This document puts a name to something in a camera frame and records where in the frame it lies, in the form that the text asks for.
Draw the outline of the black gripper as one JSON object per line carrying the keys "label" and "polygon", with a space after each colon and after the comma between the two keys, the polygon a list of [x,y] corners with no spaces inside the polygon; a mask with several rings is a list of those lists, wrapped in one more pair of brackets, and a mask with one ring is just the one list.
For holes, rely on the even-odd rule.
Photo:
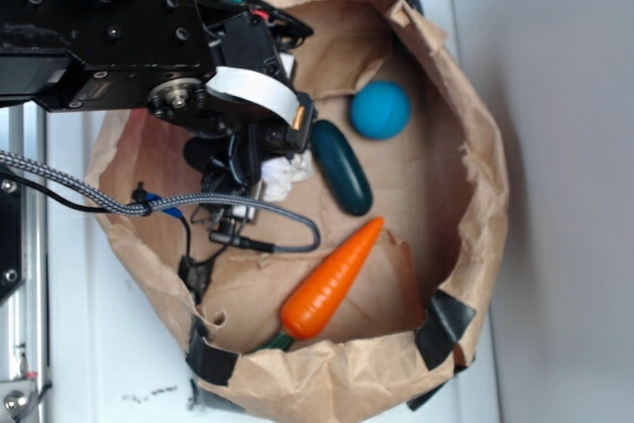
{"label": "black gripper", "polygon": [[262,165],[268,159],[308,151],[316,111],[312,99],[301,93],[298,123],[293,126],[270,117],[223,137],[199,138],[186,142],[184,158],[202,173],[201,188],[206,196],[230,196],[230,202],[205,201],[197,206],[190,221],[209,226],[209,239],[222,245],[256,245],[243,235],[243,227],[266,211],[304,225],[312,235],[316,224],[310,219],[263,200]]}

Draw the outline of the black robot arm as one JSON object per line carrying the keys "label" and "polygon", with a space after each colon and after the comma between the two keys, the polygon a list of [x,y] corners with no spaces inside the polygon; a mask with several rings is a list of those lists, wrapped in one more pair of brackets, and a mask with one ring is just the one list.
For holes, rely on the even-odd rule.
{"label": "black robot arm", "polygon": [[178,214],[184,205],[266,209],[254,196],[265,156],[303,152],[315,110],[292,83],[292,50],[311,28],[264,0],[1,0],[1,103],[49,112],[139,109],[212,141],[225,153],[206,172],[227,192],[124,204],[43,163],[3,152],[1,178],[45,191],[56,182],[88,213]]}

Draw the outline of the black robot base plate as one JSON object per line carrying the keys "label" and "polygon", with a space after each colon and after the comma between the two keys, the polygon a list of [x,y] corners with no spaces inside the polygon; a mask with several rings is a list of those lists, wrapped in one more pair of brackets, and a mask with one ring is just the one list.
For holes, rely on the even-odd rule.
{"label": "black robot base plate", "polygon": [[1,304],[24,281],[23,266],[24,196],[20,183],[7,168],[1,167]]}

